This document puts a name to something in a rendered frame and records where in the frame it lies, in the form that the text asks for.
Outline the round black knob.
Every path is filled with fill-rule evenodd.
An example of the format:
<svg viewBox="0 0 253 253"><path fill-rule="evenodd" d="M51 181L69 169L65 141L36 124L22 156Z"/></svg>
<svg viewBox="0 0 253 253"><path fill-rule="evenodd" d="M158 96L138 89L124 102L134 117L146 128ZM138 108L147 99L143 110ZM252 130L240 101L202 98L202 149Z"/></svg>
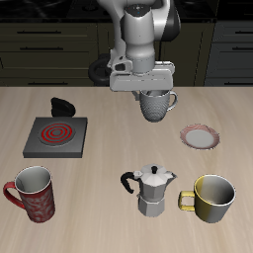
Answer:
<svg viewBox="0 0 253 253"><path fill-rule="evenodd" d="M71 103L56 97L53 97L50 101L53 117L73 117L75 115L76 110Z"/></svg>

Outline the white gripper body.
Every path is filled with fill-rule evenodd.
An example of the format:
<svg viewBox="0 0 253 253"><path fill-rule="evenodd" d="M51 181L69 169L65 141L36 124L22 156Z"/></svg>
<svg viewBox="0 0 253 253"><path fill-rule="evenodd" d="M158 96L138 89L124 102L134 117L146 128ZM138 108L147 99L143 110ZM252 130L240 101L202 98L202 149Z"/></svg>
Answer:
<svg viewBox="0 0 253 253"><path fill-rule="evenodd" d="M110 89L112 91L171 90L175 66L170 61L156 61L154 68L144 74L134 75L132 62L127 60L112 66Z"/></svg>

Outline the dark grey kitchen cupboard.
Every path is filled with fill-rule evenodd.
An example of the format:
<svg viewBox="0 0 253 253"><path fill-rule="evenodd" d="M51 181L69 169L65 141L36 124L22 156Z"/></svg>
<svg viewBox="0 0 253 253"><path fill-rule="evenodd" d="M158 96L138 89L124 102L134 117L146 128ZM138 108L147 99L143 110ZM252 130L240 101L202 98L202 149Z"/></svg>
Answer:
<svg viewBox="0 0 253 253"><path fill-rule="evenodd" d="M205 86L253 86L253 21L215 24Z"/></svg>

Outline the white plate with red rim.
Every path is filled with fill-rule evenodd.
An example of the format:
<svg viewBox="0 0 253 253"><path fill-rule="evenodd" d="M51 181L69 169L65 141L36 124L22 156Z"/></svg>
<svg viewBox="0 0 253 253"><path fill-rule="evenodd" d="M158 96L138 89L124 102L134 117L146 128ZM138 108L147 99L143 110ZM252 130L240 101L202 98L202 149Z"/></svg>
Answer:
<svg viewBox="0 0 253 253"><path fill-rule="evenodd" d="M220 143L219 134L210 126L201 124L184 127L180 138L184 144L197 150L214 149Z"/></svg>

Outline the dark grey stove plate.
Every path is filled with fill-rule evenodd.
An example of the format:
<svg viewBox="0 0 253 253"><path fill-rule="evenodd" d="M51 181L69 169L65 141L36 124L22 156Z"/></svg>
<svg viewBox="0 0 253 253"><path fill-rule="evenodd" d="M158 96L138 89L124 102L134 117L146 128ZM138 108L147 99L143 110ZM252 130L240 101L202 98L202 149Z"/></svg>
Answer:
<svg viewBox="0 0 253 253"><path fill-rule="evenodd" d="M81 158L86 118L36 118L23 150L25 158Z"/></svg>

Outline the silver moka pot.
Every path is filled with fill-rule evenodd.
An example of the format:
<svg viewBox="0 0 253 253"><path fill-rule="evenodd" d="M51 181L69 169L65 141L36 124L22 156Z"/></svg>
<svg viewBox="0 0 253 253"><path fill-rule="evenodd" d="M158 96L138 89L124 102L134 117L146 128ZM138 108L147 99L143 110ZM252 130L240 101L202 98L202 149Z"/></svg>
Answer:
<svg viewBox="0 0 253 253"><path fill-rule="evenodd" d="M165 167L158 164L148 164L140 171L125 172L121 176L121 183L132 194L133 189L128 179L137 181L139 184L138 210L145 216L158 217L165 210L165 191L167 186L177 176Z"/></svg>

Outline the black kitchen countertop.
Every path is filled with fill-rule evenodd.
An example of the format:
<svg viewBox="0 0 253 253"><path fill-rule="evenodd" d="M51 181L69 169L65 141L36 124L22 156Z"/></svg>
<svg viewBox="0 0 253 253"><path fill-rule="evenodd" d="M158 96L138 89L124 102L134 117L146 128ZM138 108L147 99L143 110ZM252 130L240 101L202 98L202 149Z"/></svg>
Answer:
<svg viewBox="0 0 253 253"><path fill-rule="evenodd" d="M182 23L252 21L253 0L174 0ZM0 0L0 23L111 23L97 0Z"/></svg>

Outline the red patterned mug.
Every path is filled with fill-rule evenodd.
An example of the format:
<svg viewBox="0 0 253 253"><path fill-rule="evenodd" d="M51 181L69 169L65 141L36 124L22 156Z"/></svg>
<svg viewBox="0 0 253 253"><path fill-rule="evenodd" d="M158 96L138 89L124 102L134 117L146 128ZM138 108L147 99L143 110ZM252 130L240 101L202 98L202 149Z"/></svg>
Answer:
<svg viewBox="0 0 253 253"><path fill-rule="evenodd" d="M3 194L24 209L33 222L46 222L55 213L51 174L45 167L32 166L22 170L14 182L4 185Z"/></svg>

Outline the yellow and white mug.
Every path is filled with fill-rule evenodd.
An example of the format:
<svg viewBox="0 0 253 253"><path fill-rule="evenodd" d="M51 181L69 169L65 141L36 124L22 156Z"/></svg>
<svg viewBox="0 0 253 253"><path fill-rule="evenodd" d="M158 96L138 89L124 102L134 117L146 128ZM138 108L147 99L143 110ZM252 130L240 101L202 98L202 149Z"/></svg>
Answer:
<svg viewBox="0 0 253 253"><path fill-rule="evenodd" d="M216 223L222 220L234 202L235 188L218 175L203 175L194 184L193 191L181 191L178 207L181 211L193 211L204 222Z"/></svg>

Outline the dark olive kitchen cupboard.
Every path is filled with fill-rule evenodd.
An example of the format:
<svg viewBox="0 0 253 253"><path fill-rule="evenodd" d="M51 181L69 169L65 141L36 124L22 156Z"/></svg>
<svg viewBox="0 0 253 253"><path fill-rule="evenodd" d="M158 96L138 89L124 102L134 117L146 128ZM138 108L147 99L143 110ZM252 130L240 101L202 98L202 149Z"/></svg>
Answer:
<svg viewBox="0 0 253 253"><path fill-rule="evenodd" d="M183 23L155 57L175 64L174 85L202 86L213 23ZM115 45L111 23L0 24L0 86L91 86L88 68Z"/></svg>

